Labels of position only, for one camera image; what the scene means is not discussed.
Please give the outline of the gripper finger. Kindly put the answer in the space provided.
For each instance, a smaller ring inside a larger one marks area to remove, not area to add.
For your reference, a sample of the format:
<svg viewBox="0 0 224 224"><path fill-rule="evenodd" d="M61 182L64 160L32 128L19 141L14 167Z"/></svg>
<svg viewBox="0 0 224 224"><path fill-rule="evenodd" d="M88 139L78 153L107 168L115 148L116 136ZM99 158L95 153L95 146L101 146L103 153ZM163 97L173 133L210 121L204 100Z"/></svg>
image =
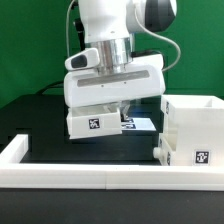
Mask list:
<svg viewBox="0 0 224 224"><path fill-rule="evenodd" d="M130 108L130 102L129 101L122 101L120 103L120 116L121 116L122 121L125 121L128 118L129 108Z"/></svg>

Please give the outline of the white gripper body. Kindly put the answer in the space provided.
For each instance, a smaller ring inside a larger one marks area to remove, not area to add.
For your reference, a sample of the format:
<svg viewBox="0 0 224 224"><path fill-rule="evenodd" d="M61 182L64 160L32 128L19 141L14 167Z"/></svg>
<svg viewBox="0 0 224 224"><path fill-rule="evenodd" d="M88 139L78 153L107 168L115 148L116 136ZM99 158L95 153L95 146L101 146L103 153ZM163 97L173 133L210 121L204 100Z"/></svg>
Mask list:
<svg viewBox="0 0 224 224"><path fill-rule="evenodd" d="M70 108L160 96L165 92L162 55L136 57L122 73L100 76L95 69L69 72L64 79Z"/></svg>

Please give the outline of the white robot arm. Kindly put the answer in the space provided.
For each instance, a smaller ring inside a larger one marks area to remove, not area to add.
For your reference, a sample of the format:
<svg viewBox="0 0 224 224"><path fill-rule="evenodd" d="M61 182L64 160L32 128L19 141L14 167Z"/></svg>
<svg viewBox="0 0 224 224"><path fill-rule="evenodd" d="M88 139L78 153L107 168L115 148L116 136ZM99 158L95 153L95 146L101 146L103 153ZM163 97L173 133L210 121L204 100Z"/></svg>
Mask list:
<svg viewBox="0 0 224 224"><path fill-rule="evenodd" d="M79 0L85 49L65 61L65 102L71 118L159 96L166 69L133 50L133 35L157 37L177 14L176 0Z"/></svg>

